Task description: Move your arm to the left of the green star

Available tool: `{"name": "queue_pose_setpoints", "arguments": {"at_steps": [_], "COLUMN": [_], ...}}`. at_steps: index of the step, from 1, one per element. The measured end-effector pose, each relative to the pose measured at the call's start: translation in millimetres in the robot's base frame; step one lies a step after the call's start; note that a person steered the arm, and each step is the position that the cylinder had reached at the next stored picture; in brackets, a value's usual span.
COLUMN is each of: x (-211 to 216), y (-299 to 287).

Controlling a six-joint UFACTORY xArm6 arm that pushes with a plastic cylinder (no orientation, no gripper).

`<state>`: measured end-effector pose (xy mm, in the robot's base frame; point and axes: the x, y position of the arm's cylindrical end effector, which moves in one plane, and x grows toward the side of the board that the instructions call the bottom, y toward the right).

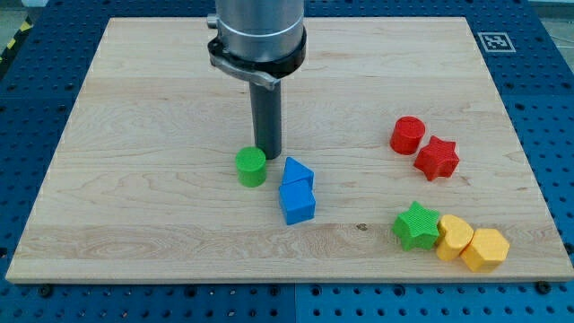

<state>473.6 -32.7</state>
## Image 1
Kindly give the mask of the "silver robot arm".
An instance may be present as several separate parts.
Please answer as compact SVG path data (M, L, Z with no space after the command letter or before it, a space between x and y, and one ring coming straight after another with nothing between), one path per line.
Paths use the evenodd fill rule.
M273 91L305 59L303 0L216 0L208 21L210 63L242 81Z

